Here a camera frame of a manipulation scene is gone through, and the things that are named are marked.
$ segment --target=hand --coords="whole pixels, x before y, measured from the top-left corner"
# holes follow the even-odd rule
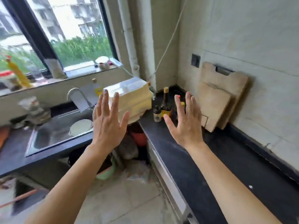
[[[104,90],[104,95],[99,96],[99,101],[93,111],[93,139],[91,145],[93,149],[98,149],[100,153],[108,155],[118,146],[125,136],[130,113],[127,111],[118,122],[118,101],[119,94],[114,94],[111,111],[108,105],[108,91]]]
[[[175,95],[174,99],[178,110],[178,127],[174,126],[168,115],[163,117],[175,141],[189,152],[203,143],[202,113],[195,97],[191,97],[189,92],[186,93],[186,114],[178,95]]]

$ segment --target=silver faucet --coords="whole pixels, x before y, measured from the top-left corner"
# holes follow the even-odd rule
[[[91,103],[87,100],[87,98],[86,98],[85,95],[82,93],[82,91],[81,91],[79,88],[77,88],[77,87],[70,89],[70,91],[68,92],[68,94],[67,94],[67,96],[66,96],[66,99],[69,101],[70,96],[72,95],[72,93],[73,93],[75,90],[78,90],[78,91],[82,94],[83,98],[86,100],[86,102],[87,102],[87,104],[88,104],[88,106],[89,106],[89,109],[93,110],[93,109],[95,108],[95,106],[94,106],[93,104],[91,104]]]

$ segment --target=black electrical socket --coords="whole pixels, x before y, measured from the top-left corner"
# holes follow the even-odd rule
[[[200,55],[192,53],[191,65],[199,68]]]

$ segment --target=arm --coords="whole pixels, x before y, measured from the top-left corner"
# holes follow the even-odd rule
[[[120,144],[129,120],[125,113],[118,123],[118,93],[115,94],[111,112],[108,92],[99,97],[93,112],[93,139],[81,157],[55,185],[45,201],[25,223],[74,223],[88,189],[108,154]]]
[[[252,192],[214,155],[202,138],[201,111],[194,97],[186,93],[186,114],[179,98],[178,127],[164,115],[167,127],[176,140],[191,155],[207,181],[229,224],[280,223]]]

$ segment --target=sink rim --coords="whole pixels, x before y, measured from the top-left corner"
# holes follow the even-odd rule
[[[76,109],[76,110],[73,110],[73,111],[70,111],[70,112],[66,112],[66,113],[60,114],[60,115],[58,115],[58,116],[55,116],[55,118],[61,118],[61,117],[63,117],[63,116],[71,115],[71,114],[73,114],[73,113],[77,113],[77,112],[80,112],[80,110],[79,110],[79,109]],[[43,148],[38,149],[38,148],[36,148],[36,147],[34,146],[34,141],[35,141],[35,139],[36,139],[36,136],[37,136],[37,133],[38,133],[39,128],[40,128],[40,126],[36,126],[36,125],[33,127],[33,130],[32,130],[32,132],[31,132],[31,135],[30,135],[30,138],[29,138],[29,141],[28,141],[28,144],[27,144],[27,148],[26,148],[26,152],[25,152],[25,157],[29,157],[29,156],[31,156],[31,155],[34,155],[34,154],[36,154],[36,153],[39,153],[39,152],[44,151],[44,150],[46,150],[46,149],[49,149],[49,148],[51,148],[51,147],[60,145],[60,144],[65,143],[65,142],[67,142],[67,141],[73,140],[73,139],[75,139],[75,138],[81,137],[81,136],[83,136],[83,135],[85,135],[85,134],[88,134],[88,133],[90,133],[90,132],[93,132],[93,128],[91,128],[90,130],[88,130],[88,131],[86,131],[86,132],[84,132],[84,133],[81,133],[81,134],[79,134],[79,135],[70,137],[70,138],[68,138],[68,139],[62,140],[62,141],[57,142],[57,143],[55,143],[55,144],[48,145],[48,146],[46,146],[46,147],[43,147]]]

